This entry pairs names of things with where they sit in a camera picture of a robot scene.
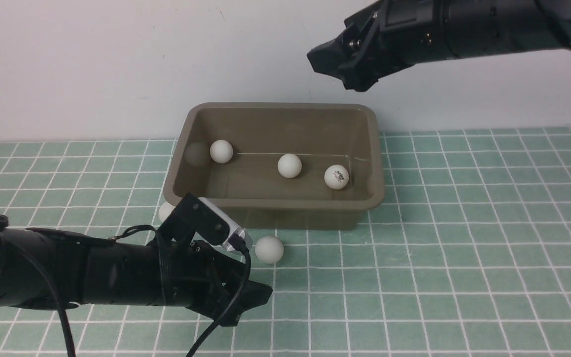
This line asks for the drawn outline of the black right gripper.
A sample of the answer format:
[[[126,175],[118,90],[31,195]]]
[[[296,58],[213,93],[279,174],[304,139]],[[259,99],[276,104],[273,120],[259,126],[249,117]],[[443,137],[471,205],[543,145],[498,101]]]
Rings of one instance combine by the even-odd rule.
[[[367,22],[376,45],[369,52],[360,51]],[[444,61],[444,22],[442,0],[377,0],[346,18],[347,28],[307,58],[315,73],[338,75],[346,90],[365,92],[388,75]]]

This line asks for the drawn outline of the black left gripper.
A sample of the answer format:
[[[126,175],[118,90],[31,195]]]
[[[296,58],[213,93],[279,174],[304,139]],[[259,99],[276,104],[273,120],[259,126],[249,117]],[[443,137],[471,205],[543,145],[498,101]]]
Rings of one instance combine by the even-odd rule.
[[[156,234],[147,243],[155,251],[161,245],[166,248],[166,265],[161,268],[166,280],[157,267],[154,296],[147,299],[147,306],[185,307],[217,321],[219,326],[236,327],[241,315],[265,305],[272,296],[270,285],[246,282],[246,262],[219,253],[205,241],[184,244]],[[233,302],[235,297],[240,297],[237,302]]]

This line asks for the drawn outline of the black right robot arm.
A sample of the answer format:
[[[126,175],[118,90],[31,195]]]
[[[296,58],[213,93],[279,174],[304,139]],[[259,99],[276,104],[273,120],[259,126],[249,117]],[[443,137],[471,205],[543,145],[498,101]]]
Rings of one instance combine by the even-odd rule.
[[[379,0],[344,24],[307,58],[358,92],[422,63],[571,50],[571,0]]]

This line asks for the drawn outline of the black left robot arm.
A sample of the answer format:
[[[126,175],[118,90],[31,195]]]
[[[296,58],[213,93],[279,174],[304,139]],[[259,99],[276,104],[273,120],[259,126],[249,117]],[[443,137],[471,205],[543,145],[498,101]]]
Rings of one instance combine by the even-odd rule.
[[[240,292],[221,323],[235,327],[242,314],[270,300],[272,287],[250,280],[246,264],[193,241],[195,233],[209,236],[202,221],[174,213],[157,232],[163,264],[156,241],[136,245],[58,229],[12,229],[0,215],[0,307],[57,309],[31,258],[45,269],[65,309],[89,303],[174,306],[216,319]]]

